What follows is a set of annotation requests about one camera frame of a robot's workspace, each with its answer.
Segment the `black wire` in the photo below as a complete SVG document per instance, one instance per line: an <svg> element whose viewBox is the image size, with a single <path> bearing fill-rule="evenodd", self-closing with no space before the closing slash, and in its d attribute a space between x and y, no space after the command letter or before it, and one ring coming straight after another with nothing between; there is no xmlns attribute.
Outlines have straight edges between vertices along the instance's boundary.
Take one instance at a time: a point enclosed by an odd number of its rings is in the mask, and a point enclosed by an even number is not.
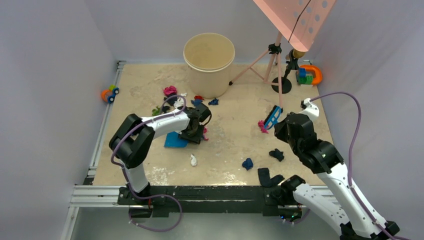
<svg viewBox="0 0 424 240"><path fill-rule="evenodd" d="M292 39L292 35L293 35L293 33L295 32L295 28L296 28L296 25L297 25L297 24L298 24L298 22L299 22L299 19L301 19L302 14L304 13L305 9L308 7L308 5L309 5L309 3L310 3L310 2L311 2L311 0L309 0L309 1L306 3L306 6L303 8L302 12L300 12L299 16L297 17L296 23L294 24L293 30L291 31L290 37L288 38L288 42L289 42L289 43L290 43L290 39Z"/></svg>
<svg viewBox="0 0 424 240"><path fill-rule="evenodd" d="M203 124L203 126L206 126L212 119L212 112L209 115L209 119L207 120L207 122L205 124Z"/></svg>

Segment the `tripod foot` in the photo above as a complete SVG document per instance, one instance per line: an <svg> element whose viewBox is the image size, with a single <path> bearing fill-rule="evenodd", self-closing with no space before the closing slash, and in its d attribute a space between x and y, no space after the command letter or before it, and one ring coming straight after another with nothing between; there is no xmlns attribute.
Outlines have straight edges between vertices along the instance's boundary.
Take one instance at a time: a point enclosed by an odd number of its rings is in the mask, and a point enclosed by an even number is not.
<svg viewBox="0 0 424 240"><path fill-rule="evenodd" d="M274 78L274 80L272 80L273 83L277 84L278 83L278 77ZM281 86L281 90L282 90L282 94L287 94L292 90L292 83L290 82L290 80L286 79L286 80L281 80L282 86ZM276 93L279 92L278 90L278 86L275 85L271 85L272 90L274 90Z"/></svg>

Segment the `beige bucket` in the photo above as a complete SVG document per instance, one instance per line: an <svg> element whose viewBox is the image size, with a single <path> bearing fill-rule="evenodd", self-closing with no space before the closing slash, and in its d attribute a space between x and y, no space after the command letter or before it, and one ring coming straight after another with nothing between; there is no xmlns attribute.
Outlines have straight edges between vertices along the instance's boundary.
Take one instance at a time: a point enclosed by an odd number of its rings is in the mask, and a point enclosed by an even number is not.
<svg viewBox="0 0 424 240"><path fill-rule="evenodd" d="M196 35L185 44L183 55L190 68L189 85L196 95L210 99L225 93L236 55L228 38L217 33Z"/></svg>

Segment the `wooden table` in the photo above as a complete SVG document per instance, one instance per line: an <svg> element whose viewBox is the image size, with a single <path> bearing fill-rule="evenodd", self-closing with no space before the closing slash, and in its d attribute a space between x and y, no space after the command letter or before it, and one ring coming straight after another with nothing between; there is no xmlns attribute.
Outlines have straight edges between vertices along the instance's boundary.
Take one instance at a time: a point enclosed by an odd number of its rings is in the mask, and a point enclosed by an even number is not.
<svg viewBox="0 0 424 240"><path fill-rule="evenodd" d="M257 64L258 72L266 70L265 64ZM232 75L238 74L246 65L233 65ZM119 167L111 164L109 140L127 115L135 113L148 117L155 106L163 102L162 89L173 85L178 93L187 93L187 101L195 96L188 85L188 67L185 64L126 64L119 82L120 93L113 103L111 116L105 131L94 185L124 185ZM271 79L277 76L274 66ZM284 95L284 113L298 113L305 98L318 96L316 86L297 85L295 71L289 78L293 83L290 93ZM314 122L318 138L332 142L321 101L320 116ZM152 185L259 185L258 168L269 168L271 177L282 174L285 178L299 175L311 185L323 185L321 180L302 165L292 153L290 146L274 137L274 131L262 133L258 121L264 120L274 105L278 94L270 85L263 84L253 72L248 71L239 81L219 97L219 105L211 105L212 120L207 125L209 141L200 145L189 144L186 148L164 148L166 136L155 139L144 161L147 179ZM285 159L279 162L269 156L269 151L279 149ZM190 154L198 161L190 165ZM253 160L253 168L242 167L246 158Z"/></svg>

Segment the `pink panel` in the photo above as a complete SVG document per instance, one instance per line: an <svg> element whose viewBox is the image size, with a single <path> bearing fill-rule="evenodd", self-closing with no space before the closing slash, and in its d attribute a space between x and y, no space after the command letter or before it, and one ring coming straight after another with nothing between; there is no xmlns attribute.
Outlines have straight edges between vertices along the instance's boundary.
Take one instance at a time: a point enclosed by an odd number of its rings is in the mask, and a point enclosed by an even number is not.
<svg viewBox="0 0 424 240"><path fill-rule="evenodd" d="M296 20L309 0L253 0L275 27L289 40ZM307 52L336 0L311 0L290 39L294 49Z"/></svg>

